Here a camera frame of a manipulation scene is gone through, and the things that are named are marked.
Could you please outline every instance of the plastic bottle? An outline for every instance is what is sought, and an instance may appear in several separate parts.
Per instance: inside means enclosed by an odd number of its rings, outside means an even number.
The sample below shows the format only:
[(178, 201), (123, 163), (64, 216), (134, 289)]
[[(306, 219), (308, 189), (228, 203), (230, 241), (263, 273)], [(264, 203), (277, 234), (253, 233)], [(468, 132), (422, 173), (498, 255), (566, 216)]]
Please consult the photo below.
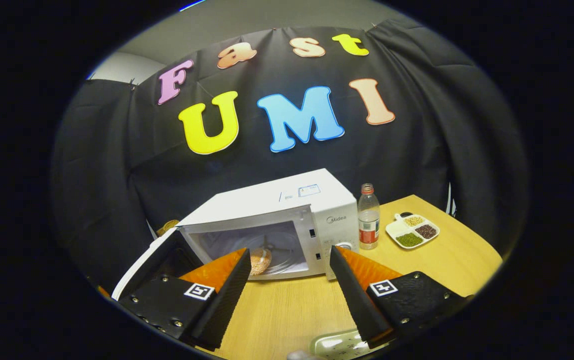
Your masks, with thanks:
[(360, 248), (371, 250), (378, 246), (379, 227), (381, 225), (381, 205), (374, 194), (374, 185), (363, 184), (358, 199), (358, 230), (360, 230)]

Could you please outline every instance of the black backdrop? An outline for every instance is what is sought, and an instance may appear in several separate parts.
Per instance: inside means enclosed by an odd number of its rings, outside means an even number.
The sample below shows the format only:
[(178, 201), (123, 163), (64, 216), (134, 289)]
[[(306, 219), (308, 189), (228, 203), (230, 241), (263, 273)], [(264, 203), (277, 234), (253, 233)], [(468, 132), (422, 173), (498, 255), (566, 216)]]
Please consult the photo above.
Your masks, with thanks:
[[(332, 40), (339, 34), (361, 39), (369, 55), (343, 50)], [(289, 42), (298, 37), (317, 39), (326, 54), (294, 54)], [(221, 50), (241, 42), (257, 55), (218, 68)], [(158, 105), (159, 75), (187, 60), (193, 66), (180, 94)], [(377, 80), (394, 121), (367, 123), (363, 100), (349, 87), (362, 78)], [(272, 152), (269, 120), (257, 101), (282, 94), (300, 109), (305, 91), (315, 86), (331, 89), (330, 104), (344, 135), (326, 141), (312, 136), (308, 143), (296, 139), (294, 148)], [(191, 151), (179, 112), (206, 104), (205, 133), (218, 135), (223, 122), (211, 100), (227, 91), (238, 94), (237, 138), (208, 155)], [(373, 183), (381, 203), (416, 194), (444, 209), (451, 183), (457, 219), (506, 255), (527, 216), (522, 140), (488, 76), (456, 46), (406, 16), (368, 31), (268, 29), (189, 54), (138, 86), (86, 81), (56, 139), (54, 210), (63, 245), (105, 289), (115, 287), (152, 241), (145, 219), (157, 230), (220, 192), (321, 168), (356, 198), (361, 184)]]
[[(574, 2), (396, 6), (472, 55), (509, 98), (527, 134), (536, 207), (507, 264), (476, 301), (391, 357), (574, 358), (574, 246), (565, 241), (574, 223), (561, 221), (564, 210), (574, 210)], [(188, 357), (91, 289), (56, 246), (47, 194), (55, 130), (81, 79), (179, 7), (0, 7), (0, 85), (8, 89), (1, 93), (0, 86), (0, 359)]]

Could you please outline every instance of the white microwave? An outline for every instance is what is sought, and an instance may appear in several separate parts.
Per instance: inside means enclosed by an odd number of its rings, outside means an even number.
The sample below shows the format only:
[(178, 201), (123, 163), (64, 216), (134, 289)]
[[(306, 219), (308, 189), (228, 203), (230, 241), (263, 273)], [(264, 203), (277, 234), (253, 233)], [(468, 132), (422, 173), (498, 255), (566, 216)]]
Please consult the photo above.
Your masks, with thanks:
[(326, 274), (332, 245), (358, 252), (356, 199), (327, 169), (214, 195), (176, 227), (207, 264), (241, 248), (271, 251), (271, 263), (249, 280)]

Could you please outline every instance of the blue letter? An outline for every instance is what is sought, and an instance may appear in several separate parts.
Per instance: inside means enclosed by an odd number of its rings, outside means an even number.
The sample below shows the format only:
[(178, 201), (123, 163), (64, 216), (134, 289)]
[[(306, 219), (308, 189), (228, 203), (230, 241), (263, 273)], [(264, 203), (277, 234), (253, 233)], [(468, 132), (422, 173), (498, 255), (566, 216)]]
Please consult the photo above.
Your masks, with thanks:
[(296, 141), (287, 135), (286, 126), (292, 130), (301, 142), (307, 144), (312, 132), (312, 120), (316, 123), (314, 139), (326, 141), (342, 137), (345, 134), (336, 121), (334, 110), (329, 102), (331, 90), (326, 86), (314, 86), (305, 91), (302, 109), (298, 109), (291, 101), (280, 93), (265, 96), (258, 100), (258, 107), (263, 108), (269, 117), (273, 143), (269, 148), (274, 153), (289, 150)]

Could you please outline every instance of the table surface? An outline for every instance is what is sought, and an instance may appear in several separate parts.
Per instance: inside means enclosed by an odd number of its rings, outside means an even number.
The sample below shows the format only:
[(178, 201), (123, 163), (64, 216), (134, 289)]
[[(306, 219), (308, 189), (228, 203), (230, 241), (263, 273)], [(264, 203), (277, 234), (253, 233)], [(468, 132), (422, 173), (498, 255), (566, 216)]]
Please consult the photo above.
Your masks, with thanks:
[[(398, 246), (385, 227), (394, 214), (422, 215), (440, 234), (417, 248)], [(360, 254), (401, 274), (422, 271), (459, 296), (476, 294), (502, 263), (482, 237), (443, 210), (411, 195), (380, 206), (378, 246)], [(220, 348), (229, 360), (280, 359), (307, 351), (316, 337), (356, 328), (337, 280), (324, 274), (289, 280), (249, 281)]]

